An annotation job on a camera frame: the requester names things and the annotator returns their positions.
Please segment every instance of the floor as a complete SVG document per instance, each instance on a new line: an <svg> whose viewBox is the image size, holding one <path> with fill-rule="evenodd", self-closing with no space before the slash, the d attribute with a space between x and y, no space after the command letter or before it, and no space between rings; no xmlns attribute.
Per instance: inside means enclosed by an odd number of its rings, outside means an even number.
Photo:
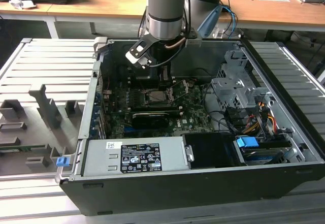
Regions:
<svg viewBox="0 0 325 224"><path fill-rule="evenodd" d="M50 38L45 22L42 21L20 21L0 20L0 66L6 62L22 38ZM108 36L110 38L132 38L137 36L138 24L133 25L106 25L96 23L97 35L90 33L89 23L59 22L58 32L64 39L94 39L96 36ZM261 29L238 29L245 37L252 41L264 41L267 30ZM282 40L288 36L287 32L275 31L273 37ZM325 41L325 33L295 32L291 40L285 45L288 49L306 65L321 43ZM325 57L325 45L313 58L308 69L313 71L318 62Z"/></svg>

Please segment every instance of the motherboard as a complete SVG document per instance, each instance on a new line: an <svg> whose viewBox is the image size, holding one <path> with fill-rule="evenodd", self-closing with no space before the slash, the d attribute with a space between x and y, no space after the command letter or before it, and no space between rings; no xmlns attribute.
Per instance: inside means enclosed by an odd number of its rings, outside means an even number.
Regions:
<svg viewBox="0 0 325 224"><path fill-rule="evenodd" d="M108 138L149 138L212 132L194 81L178 80L165 89L119 83L106 99Z"/></svg>

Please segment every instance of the blue tab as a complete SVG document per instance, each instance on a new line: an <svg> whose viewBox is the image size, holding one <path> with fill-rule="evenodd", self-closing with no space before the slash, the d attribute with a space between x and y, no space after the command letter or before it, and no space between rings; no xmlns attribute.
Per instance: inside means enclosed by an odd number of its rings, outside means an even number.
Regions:
<svg viewBox="0 0 325 224"><path fill-rule="evenodd" d="M56 160L57 167L68 167L70 165L70 156L61 156Z"/></svg>
<svg viewBox="0 0 325 224"><path fill-rule="evenodd" d="M259 147L255 137L240 137L236 141L239 147Z"/></svg>

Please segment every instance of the blue cable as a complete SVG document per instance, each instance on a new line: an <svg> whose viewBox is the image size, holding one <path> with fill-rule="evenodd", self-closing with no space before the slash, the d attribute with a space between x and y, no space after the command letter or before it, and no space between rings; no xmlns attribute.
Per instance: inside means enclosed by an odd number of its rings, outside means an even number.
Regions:
<svg viewBox="0 0 325 224"><path fill-rule="evenodd" d="M233 34L235 27L236 27L236 19L235 19L234 13L229 8L227 8L225 6L222 6L222 7L225 8L231 14L232 19L233 19L233 29L232 29L232 32L230 33L230 35L228 36L228 39L230 39L230 37Z"/></svg>

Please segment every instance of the warning label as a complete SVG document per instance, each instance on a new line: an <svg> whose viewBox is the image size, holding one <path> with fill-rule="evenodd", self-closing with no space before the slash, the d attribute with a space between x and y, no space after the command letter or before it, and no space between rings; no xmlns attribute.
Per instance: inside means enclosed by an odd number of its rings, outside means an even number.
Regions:
<svg viewBox="0 0 325 224"><path fill-rule="evenodd" d="M133 144L121 146L121 172L161 171L159 144Z"/></svg>

